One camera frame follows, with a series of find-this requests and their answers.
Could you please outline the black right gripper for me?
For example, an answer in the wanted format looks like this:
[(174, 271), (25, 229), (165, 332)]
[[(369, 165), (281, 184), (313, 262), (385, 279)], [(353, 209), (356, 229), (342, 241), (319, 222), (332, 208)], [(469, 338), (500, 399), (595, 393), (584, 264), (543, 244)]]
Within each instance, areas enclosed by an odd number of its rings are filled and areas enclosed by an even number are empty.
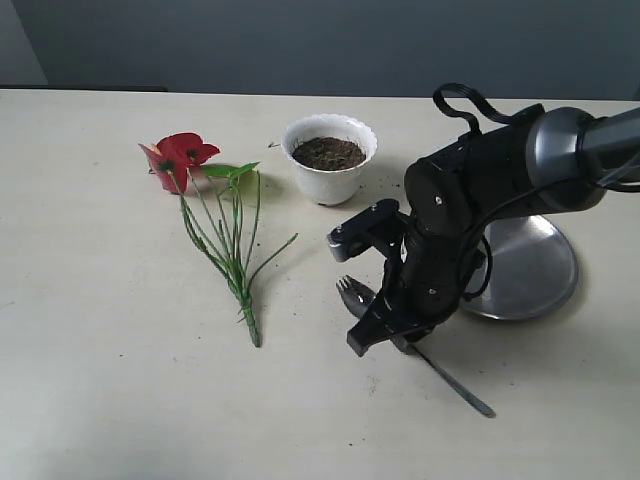
[(434, 328), (401, 333), (395, 325), (439, 325), (463, 300), (481, 294), (469, 291), (473, 274), (488, 265), (488, 241), (475, 235), (453, 238), (430, 232), (414, 216), (394, 218), (398, 242), (389, 250), (382, 281), (382, 301), (375, 296), (346, 293), (346, 307), (356, 318), (347, 344), (358, 357), (374, 345), (390, 341), (403, 354), (415, 355), (416, 345)]

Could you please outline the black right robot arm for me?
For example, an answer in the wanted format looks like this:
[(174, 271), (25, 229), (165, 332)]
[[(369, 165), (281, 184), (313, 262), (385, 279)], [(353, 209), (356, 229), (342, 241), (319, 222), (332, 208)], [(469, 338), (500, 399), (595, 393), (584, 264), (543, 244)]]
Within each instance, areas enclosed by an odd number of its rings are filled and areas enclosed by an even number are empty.
[(609, 190), (639, 189), (637, 110), (598, 118), (537, 104), (497, 124), (487, 133), (472, 126), (411, 164), (408, 213), (384, 199), (328, 235), (339, 261), (368, 249), (385, 259), (379, 292), (347, 334), (356, 354), (387, 340), (419, 340), (473, 299), (473, 274), (493, 268), (490, 223), (585, 211)]

